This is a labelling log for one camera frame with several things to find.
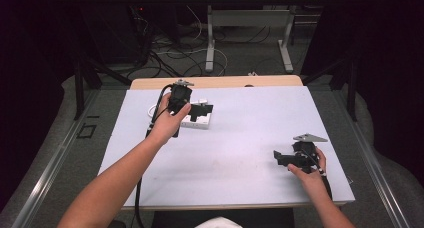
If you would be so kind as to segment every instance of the gray carpet floor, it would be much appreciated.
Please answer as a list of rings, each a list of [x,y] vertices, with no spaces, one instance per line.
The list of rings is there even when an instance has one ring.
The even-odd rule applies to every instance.
[[[219,49],[222,53],[215,52],[216,69],[207,75],[223,75],[222,68],[219,68],[220,64],[225,67],[225,75],[247,75],[247,73],[252,71],[259,75],[286,74],[282,67],[276,43],[276,39],[281,38],[282,30],[271,28],[268,34],[268,28],[265,28],[262,33],[255,37],[261,29],[261,27],[219,29],[216,33],[216,38],[222,41],[217,42],[216,49]],[[300,74],[303,58],[310,38],[313,35],[313,30],[313,26],[297,28],[294,45],[289,45],[289,53],[295,68],[294,74]],[[204,41],[194,40],[194,37],[196,37],[196,33],[193,33],[191,37],[184,38],[183,42],[190,43],[192,46],[198,45],[199,48],[196,48],[196,50],[206,47]],[[265,37],[267,39],[260,43],[244,42],[252,37],[258,41]],[[230,40],[242,43],[224,42]],[[163,47],[164,44],[156,45],[156,47],[158,46],[162,48],[156,49],[157,53],[176,52],[176,49]],[[167,64],[181,73],[187,72],[188,76],[200,74],[201,68],[204,67],[204,62],[202,63],[202,61],[204,61],[205,56],[205,52],[192,53],[190,58],[181,58],[182,55],[176,54],[160,55]],[[134,72],[131,70],[129,74],[126,66],[114,66],[113,68],[124,75],[128,74],[131,79],[149,77],[156,72],[155,68],[150,68]],[[166,77],[167,75],[162,72],[159,76]],[[59,172],[56,174],[53,184],[49,187],[49,191],[43,197],[42,202],[36,207],[37,212],[35,212],[33,217],[30,217],[32,219],[30,227],[55,227],[73,198],[98,173],[108,138],[113,130],[124,99],[125,89],[128,88],[108,76],[101,75],[101,77],[104,82],[101,90],[89,91],[87,89],[86,91],[87,97],[94,97],[92,105],[81,117],[77,133],[69,141],[69,152]],[[343,96],[343,91],[329,90],[327,81],[327,77],[323,77],[309,87],[342,167],[346,175],[353,181],[351,187],[356,201],[343,206],[342,211],[357,227],[396,227],[364,164],[359,142],[353,134],[349,120],[346,119],[344,107],[340,106],[338,102],[339,92],[342,92],[341,96]],[[55,151],[63,145],[63,141],[70,135],[68,133],[69,130],[75,124],[73,122],[73,116],[75,115],[73,78],[64,82],[63,87],[66,91],[65,99],[56,121],[46,137],[45,143],[40,148],[30,171],[1,213],[0,227],[12,226],[34,186],[42,176],[46,165]],[[367,142],[372,145],[372,119],[367,113],[365,102],[360,97],[358,98],[358,123]],[[89,135],[91,131],[93,131],[91,138],[83,138]],[[410,226],[424,227],[424,219],[421,216],[421,214],[424,214],[423,188],[401,166],[377,153],[376,156]],[[295,208],[294,212],[296,227],[321,227],[313,207]],[[144,224],[147,227],[150,226],[153,216],[153,212],[142,213]],[[124,221],[127,227],[136,227],[135,224],[132,226],[133,218],[132,211],[122,211],[117,216],[117,219]]]

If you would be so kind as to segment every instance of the table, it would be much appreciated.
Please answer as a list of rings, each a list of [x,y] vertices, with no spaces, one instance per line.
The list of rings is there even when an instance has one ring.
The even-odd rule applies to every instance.
[[[186,80],[195,83],[192,100],[210,98],[214,105],[210,127],[208,130],[180,128],[179,137],[171,139],[158,152],[143,176],[140,209],[310,205],[299,180],[285,167],[278,166],[273,158],[273,150],[292,154],[294,136],[311,133],[329,139],[312,97],[307,87],[301,86],[299,77],[195,77]],[[158,78],[133,82],[99,173],[140,141],[150,120],[147,110],[157,101],[160,89],[174,81],[175,78]],[[260,111],[260,107],[266,107],[267,112],[252,114]],[[327,157],[334,202],[343,205],[354,201],[331,141],[319,146]],[[135,192],[125,207],[134,205],[134,197]]]
[[[293,72],[293,65],[287,51],[287,43],[293,26],[296,7],[288,10],[213,10],[208,6],[208,49],[206,54],[207,72],[213,71],[215,40],[213,38],[214,26],[281,26],[284,27],[283,39],[278,40],[278,45],[287,73]]]

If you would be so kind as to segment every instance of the white table surface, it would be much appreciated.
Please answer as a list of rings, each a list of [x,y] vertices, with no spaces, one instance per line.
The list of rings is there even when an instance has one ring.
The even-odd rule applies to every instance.
[[[127,91],[99,173],[144,138],[160,90]],[[193,90],[191,100],[214,105],[209,130],[180,128],[143,176],[141,209],[225,209],[310,205],[299,180],[277,165],[276,150],[293,154],[294,136],[329,140],[307,87],[274,86]],[[333,200],[355,200],[329,142],[315,143],[327,157]],[[135,191],[125,206],[133,206]]]

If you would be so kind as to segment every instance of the white power strip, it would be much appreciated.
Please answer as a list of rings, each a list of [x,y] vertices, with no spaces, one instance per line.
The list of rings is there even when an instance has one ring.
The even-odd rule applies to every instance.
[[[184,117],[184,119],[181,121],[181,127],[207,130],[209,128],[211,113],[208,113],[207,116],[198,116],[196,122],[190,121],[190,118],[190,115]]]

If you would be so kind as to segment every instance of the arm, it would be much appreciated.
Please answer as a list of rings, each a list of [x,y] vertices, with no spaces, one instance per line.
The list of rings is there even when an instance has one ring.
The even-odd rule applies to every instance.
[[[158,114],[166,108],[169,97],[170,94],[163,96]],[[163,112],[146,139],[84,188],[62,217],[58,227],[107,227],[156,153],[177,131],[190,108],[190,104],[186,104],[175,116],[167,111]]]
[[[319,165],[325,171],[326,158],[322,151],[317,148]],[[326,228],[333,227],[354,227],[349,219],[334,205],[328,196],[324,182],[318,171],[306,174],[302,169],[293,164],[288,165],[289,170],[295,174],[301,181],[306,193],[309,195],[312,203],[318,211],[318,215]]]

